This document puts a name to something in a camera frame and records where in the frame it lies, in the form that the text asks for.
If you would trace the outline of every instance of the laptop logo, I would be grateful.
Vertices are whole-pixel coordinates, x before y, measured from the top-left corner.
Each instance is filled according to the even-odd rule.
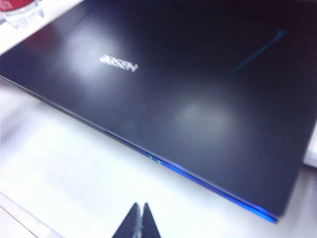
[[[132,72],[134,72],[138,69],[137,64],[133,65],[133,63],[131,63],[131,62],[128,62],[128,61],[125,61],[122,59],[117,59],[117,58],[112,57],[112,56],[104,55],[104,56],[101,56],[99,58],[99,60],[102,63],[106,63],[108,65],[112,65],[114,67],[121,68],[121,69],[124,69],[127,71],[131,70]]]

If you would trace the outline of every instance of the glass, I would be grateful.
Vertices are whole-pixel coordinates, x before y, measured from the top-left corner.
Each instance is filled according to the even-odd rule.
[[[0,0],[0,10],[16,29],[25,28],[44,17],[38,0]]]

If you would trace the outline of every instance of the red object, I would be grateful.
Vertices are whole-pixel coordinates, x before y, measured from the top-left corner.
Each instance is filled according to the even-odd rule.
[[[34,0],[0,0],[1,11],[12,11],[30,4]]]

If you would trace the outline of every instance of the white table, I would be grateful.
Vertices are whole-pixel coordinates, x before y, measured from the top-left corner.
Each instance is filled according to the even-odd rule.
[[[26,30],[1,25],[0,52],[78,2],[41,1],[45,20]],[[317,237],[316,169],[301,168],[285,216],[272,224],[15,86],[0,87],[1,205],[21,219],[31,214],[42,228],[23,222],[38,237],[111,237],[134,202],[149,203],[162,238]]]

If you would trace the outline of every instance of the laptop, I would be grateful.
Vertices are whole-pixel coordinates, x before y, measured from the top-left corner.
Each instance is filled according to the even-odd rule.
[[[86,0],[2,55],[1,76],[275,222],[317,118],[316,12]]]

